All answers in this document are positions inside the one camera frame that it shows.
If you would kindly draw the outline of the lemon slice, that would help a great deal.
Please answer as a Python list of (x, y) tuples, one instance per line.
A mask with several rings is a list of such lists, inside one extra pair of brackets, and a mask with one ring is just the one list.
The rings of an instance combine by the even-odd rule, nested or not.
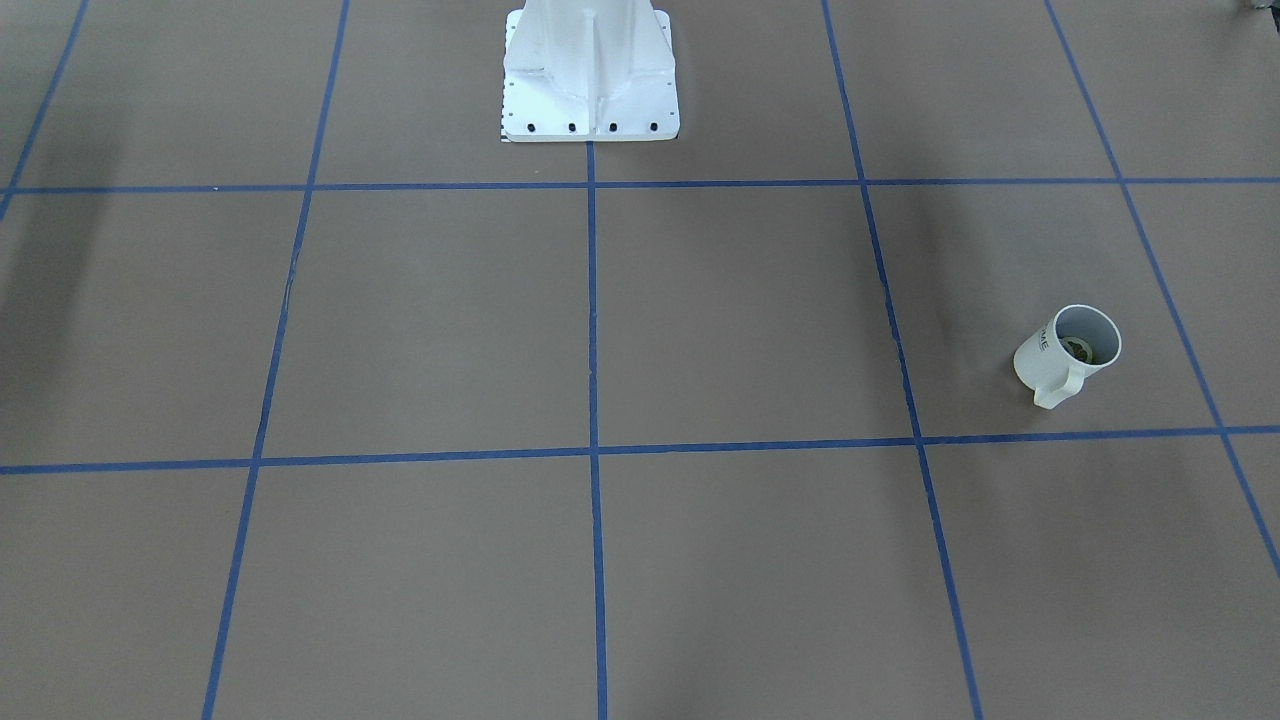
[(1094, 350), (1083, 338), (1066, 336), (1060, 340), (1060, 343), (1064, 351), (1068, 352), (1075, 361), (1084, 364), (1094, 363)]

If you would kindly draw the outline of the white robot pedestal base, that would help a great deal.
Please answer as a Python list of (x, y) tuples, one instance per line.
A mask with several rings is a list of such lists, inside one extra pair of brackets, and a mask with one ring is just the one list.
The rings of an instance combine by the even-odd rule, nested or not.
[(504, 31), (502, 141), (678, 137), (672, 22), (652, 3), (526, 1)]

